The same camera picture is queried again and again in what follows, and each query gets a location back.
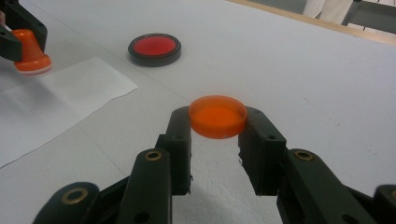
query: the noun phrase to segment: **white tabletop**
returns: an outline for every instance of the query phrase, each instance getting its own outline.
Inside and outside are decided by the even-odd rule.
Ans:
[[[260,109],[288,148],[315,152],[354,189],[373,195],[396,183],[393,46],[226,1],[20,2],[49,30],[52,72],[98,57],[139,88],[0,169],[2,223],[31,223],[70,183],[104,189],[129,175],[171,112],[209,94]],[[128,45],[149,33],[178,38],[181,58],[133,65]],[[174,223],[281,223],[276,198],[254,195],[236,143],[192,134],[191,195],[174,197]]]

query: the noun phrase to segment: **bolt hole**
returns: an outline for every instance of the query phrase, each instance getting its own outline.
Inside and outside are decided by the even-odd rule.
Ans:
[[[62,197],[64,204],[75,204],[79,203],[87,197],[88,191],[84,188],[70,189]]]
[[[359,221],[356,218],[348,214],[343,214],[342,218],[348,224],[359,224]]]
[[[305,151],[296,151],[294,155],[302,161],[312,161],[314,159],[311,153]]]
[[[159,160],[163,154],[159,151],[150,151],[146,154],[146,160],[148,161],[157,161]]]
[[[81,191],[75,191],[75,192],[72,192],[69,195],[67,195],[67,200],[72,201],[72,200],[80,198],[81,196],[82,196]]]
[[[134,216],[134,223],[148,223],[149,213],[141,212]]]

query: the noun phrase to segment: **orange puck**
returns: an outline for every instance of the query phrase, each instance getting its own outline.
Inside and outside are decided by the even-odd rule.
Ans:
[[[208,138],[224,139],[244,130],[248,111],[234,98],[211,95],[192,102],[189,116],[191,127],[198,134]]]

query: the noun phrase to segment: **black clamp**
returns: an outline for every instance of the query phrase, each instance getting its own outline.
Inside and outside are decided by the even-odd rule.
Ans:
[[[35,34],[38,46],[44,52],[48,31],[41,21],[21,6],[18,0],[0,0],[0,11],[6,14],[6,26],[11,30],[31,30]],[[0,56],[14,62],[22,59],[21,41],[2,25],[0,25]]]
[[[34,223],[172,223],[172,195],[190,193],[191,186],[188,110],[185,106],[172,113],[166,134],[160,134],[155,148],[137,156],[129,177],[100,192],[87,183],[66,186]],[[277,195],[283,223],[396,223],[396,185],[378,187],[374,198],[344,186],[318,155],[288,150],[286,139],[258,109],[247,107],[238,146],[256,194]],[[66,204],[63,198],[78,203]]]

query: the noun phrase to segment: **black rubber ring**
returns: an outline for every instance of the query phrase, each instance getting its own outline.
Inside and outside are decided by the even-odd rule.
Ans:
[[[134,50],[134,45],[147,37],[151,36],[163,36],[167,37],[171,40],[173,40],[176,44],[176,46],[169,52],[165,54],[159,54],[159,55],[147,55],[147,54],[142,54]],[[148,35],[141,35],[138,38],[135,38],[131,44],[128,47],[129,54],[131,56],[131,59],[133,63],[136,63],[141,66],[146,66],[146,67],[161,67],[168,65],[170,63],[174,63],[177,61],[177,59],[180,58],[181,55],[181,43],[178,41],[174,36],[172,35],[166,35],[166,34],[148,34]]]

